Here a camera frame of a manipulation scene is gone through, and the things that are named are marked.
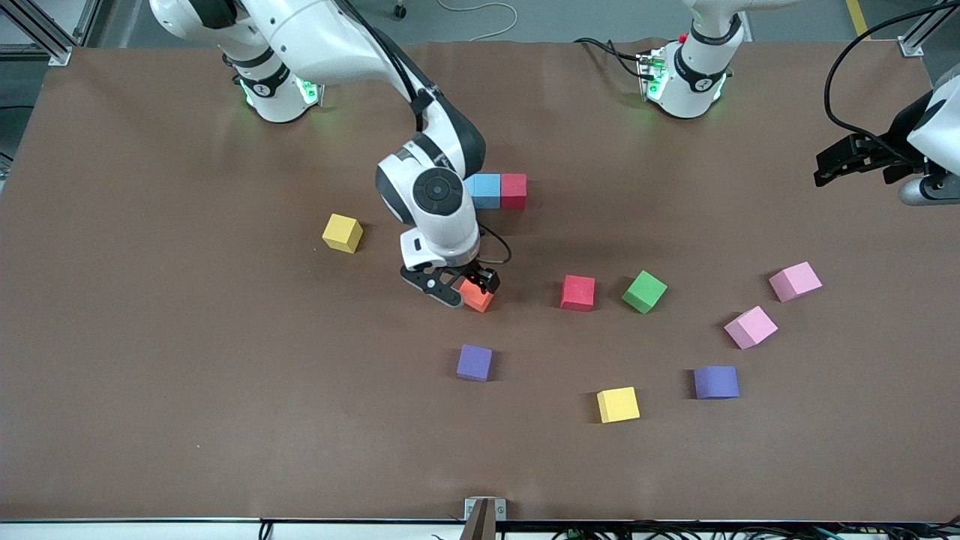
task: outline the green cube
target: green cube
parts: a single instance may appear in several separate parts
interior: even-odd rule
[[[665,290],[666,284],[644,270],[623,293],[623,301],[640,313],[646,313],[654,308]]]

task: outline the wooden block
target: wooden block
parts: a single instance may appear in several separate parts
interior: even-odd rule
[[[801,262],[780,270],[776,276],[770,278],[770,285],[774,287],[774,292],[781,302],[793,300],[824,286],[809,262]]]
[[[654,308],[664,291],[666,285],[644,270],[623,293],[623,301],[640,313],[647,313]]]
[[[757,306],[733,319],[723,329],[733,338],[737,347],[749,349],[777,331],[777,325]]]
[[[490,366],[493,362],[493,350],[464,345],[460,350],[460,362],[457,364],[457,376],[461,379],[486,382],[490,378]]]
[[[564,291],[560,298],[560,307],[571,311],[591,311],[593,309],[594,278],[567,276],[564,278]]]
[[[707,366],[693,372],[698,400],[728,400],[740,397],[733,366]]]
[[[500,175],[500,207],[516,210],[527,208],[527,175]]]
[[[470,177],[473,197],[473,207],[476,209],[500,208],[500,175],[492,173],[477,173]]]
[[[493,301],[493,293],[483,292],[478,285],[464,280],[460,285],[460,295],[464,297],[464,304],[483,313]]]
[[[636,405],[636,392],[632,386],[604,390],[597,394],[597,402],[600,404],[600,420],[604,424],[640,417],[640,408]]]
[[[360,236],[363,236],[363,228],[360,227],[360,222],[352,217],[335,213],[330,216],[330,221],[326,222],[324,242],[335,250],[356,253]]]

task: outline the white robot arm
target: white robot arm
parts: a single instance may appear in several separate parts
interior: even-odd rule
[[[720,97],[730,60],[743,42],[739,13],[776,10],[800,0],[682,1],[693,13],[690,33],[641,59],[641,91],[668,114],[695,118]]]
[[[264,119],[288,122],[317,103],[313,83],[383,80],[410,102],[417,132],[377,166],[375,184],[400,236],[401,276],[451,307],[461,277],[499,286],[477,260],[480,230],[463,178],[483,165],[486,143],[436,85],[348,0],[151,0],[178,37],[216,43]]]
[[[900,188],[900,199],[907,205],[960,204],[960,64],[897,114],[878,138],[896,154],[868,136],[847,135],[817,155],[816,184],[883,169],[887,184],[921,175]]]

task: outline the gray floor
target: gray floor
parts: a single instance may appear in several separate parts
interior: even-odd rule
[[[91,32],[98,47],[210,46],[177,39],[154,20],[148,0],[104,0],[106,5]],[[513,14],[501,7],[475,12],[448,12],[436,0],[406,0],[408,14],[393,19],[393,0],[353,0],[371,24],[401,45],[425,41],[459,41],[505,28]],[[445,0],[455,7],[480,0]],[[679,0],[507,0],[518,21],[496,37],[512,41],[569,42],[577,37],[633,41],[642,37],[675,37],[686,32],[690,16]],[[868,24],[931,5],[933,0],[861,0]],[[903,23],[879,37],[895,37]],[[849,41],[856,35],[845,0],[803,0],[775,11],[752,12],[750,28],[757,41]],[[960,16],[954,16],[924,46],[924,63],[932,78],[960,61]],[[0,106],[31,105],[36,101],[45,61],[0,61]],[[0,110],[0,151],[14,155],[26,127],[29,110]]]

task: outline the purple cube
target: purple cube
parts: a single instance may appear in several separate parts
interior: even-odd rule
[[[733,366],[707,366],[693,372],[698,400],[727,400],[740,397]]]
[[[476,345],[464,345],[464,348],[460,351],[460,363],[457,364],[457,377],[486,381],[490,376],[492,360],[492,350]]]

